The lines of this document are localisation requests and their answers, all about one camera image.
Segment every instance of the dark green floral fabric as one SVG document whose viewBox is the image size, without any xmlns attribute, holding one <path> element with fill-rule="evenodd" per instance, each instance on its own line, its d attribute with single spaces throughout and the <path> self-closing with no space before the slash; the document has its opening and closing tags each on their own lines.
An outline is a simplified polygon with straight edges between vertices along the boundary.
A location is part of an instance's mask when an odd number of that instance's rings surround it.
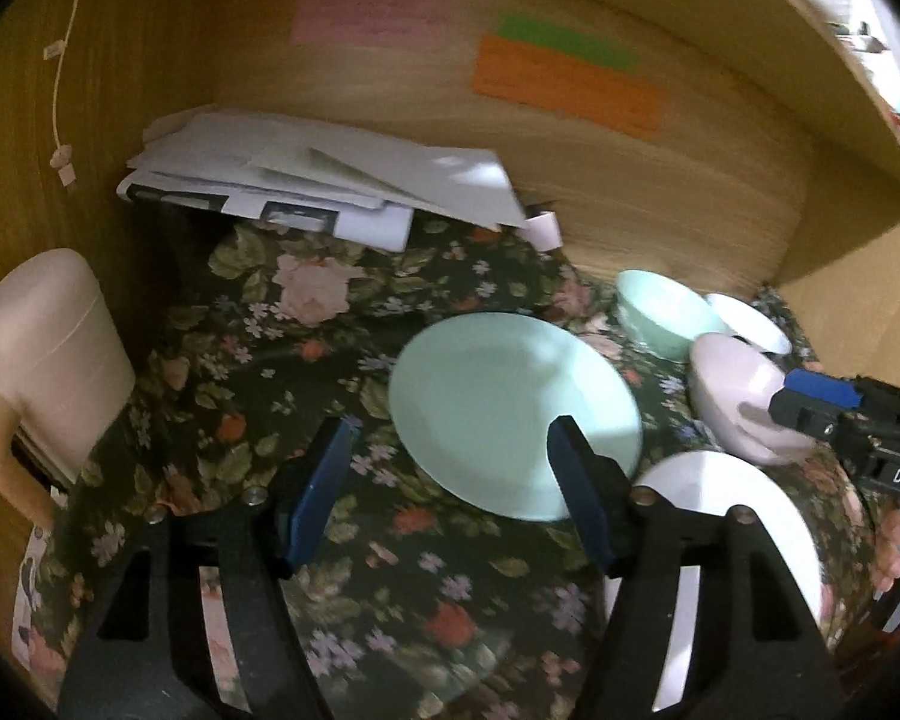
<svg viewBox="0 0 900 720">
<path fill-rule="evenodd" d="M 715 446 L 688 406 L 684 366 L 635 351 L 612 319 L 610 285 L 562 256 L 423 213 L 396 255 L 239 223 L 189 289 L 39 562 L 31 627 L 21 632 L 34 678 L 58 690 L 101 577 L 146 507 L 183 515 L 221 506 L 299 457 L 327 415 L 350 415 L 362 423 L 352 472 L 316 560 L 283 586 L 336 717 L 567 717 L 602 632 L 601 577 L 570 522 L 495 517 L 422 473 L 389 419 L 389 372 L 416 333 L 454 314 L 554 322 L 631 386 L 643 470 Z M 786 364 L 813 365 L 779 297 L 764 290 L 757 305 L 796 342 Z M 868 510 L 827 452 L 768 474 L 817 540 L 823 635 L 835 645 L 871 593 Z M 204 598 L 218 682 L 238 706 L 209 570 Z"/>
</svg>

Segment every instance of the stack of papers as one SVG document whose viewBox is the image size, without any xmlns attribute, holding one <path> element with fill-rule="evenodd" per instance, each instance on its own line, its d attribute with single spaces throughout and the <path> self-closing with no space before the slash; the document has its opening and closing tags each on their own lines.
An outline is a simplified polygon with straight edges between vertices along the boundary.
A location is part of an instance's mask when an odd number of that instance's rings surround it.
<svg viewBox="0 0 900 720">
<path fill-rule="evenodd" d="M 268 113 L 196 108 L 158 119 L 117 194 L 271 221 L 402 251 L 413 209 L 499 229 L 523 207 L 492 151 L 434 148 Z"/>
</svg>

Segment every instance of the mint green plate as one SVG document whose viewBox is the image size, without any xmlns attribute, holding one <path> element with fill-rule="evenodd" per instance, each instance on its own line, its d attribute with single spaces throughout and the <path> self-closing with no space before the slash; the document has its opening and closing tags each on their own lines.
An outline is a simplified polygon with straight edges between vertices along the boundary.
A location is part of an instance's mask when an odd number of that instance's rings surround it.
<svg viewBox="0 0 900 720">
<path fill-rule="evenodd" d="M 420 333 L 396 362 L 389 406 L 424 471 L 503 517 L 567 517 L 546 452 L 559 415 L 572 415 L 626 475 L 640 456 L 640 412 L 612 365 L 565 330 L 518 314 L 467 314 Z"/>
</svg>

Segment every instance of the cable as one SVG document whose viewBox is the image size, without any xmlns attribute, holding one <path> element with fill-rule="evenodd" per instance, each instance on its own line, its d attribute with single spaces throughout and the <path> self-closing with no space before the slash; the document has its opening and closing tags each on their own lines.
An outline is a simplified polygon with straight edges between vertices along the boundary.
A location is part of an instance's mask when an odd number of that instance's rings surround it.
<svg viewBox="0 0 900 720">
<path fill-rule="evenodd" d="M 53 77 L 53 101 L 50 104 L 50 124 L 53 127 L 53 145 L 56 147 L 56 151 L 53 152 L 53 157 L 50 158 L 50 166 L 58 171 L 60 180 L 63 182 L 64 186 L 72 184 L 76 177 L 74 176 L 74 170 L 70 162 L 72 148 L 60 141 L 58 99 L 60 96 L 60 79 L 63 78 L 63 60 L 66 58 L 67 49 L 70 47 L 70 36 L 74 31 L 74 22 L 77 20 L 77 8 L 79 7 L 79 3 L 80 0 L 74 0 L 74 3 L 70 8 L 70 19 L 67 22 L 67 31 L 63 36 L 58 55 L 59 58 L 56 62 L 56 75 Z"/>
</svg>

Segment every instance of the light green bowl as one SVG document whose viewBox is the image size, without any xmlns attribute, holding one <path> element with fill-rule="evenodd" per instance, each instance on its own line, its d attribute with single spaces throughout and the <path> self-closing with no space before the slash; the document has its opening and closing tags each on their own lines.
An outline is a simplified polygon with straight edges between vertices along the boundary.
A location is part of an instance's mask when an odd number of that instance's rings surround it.
<svg viewBox="0 0 900 720">
<path fill-rule="evenodd" d="M 704 333 L 730 333 L 710 305 L 689 287 L 648 271 L 617 276 L 617 319 L 636 346 L 664 360 L 684 362 Z"/>
</svg>

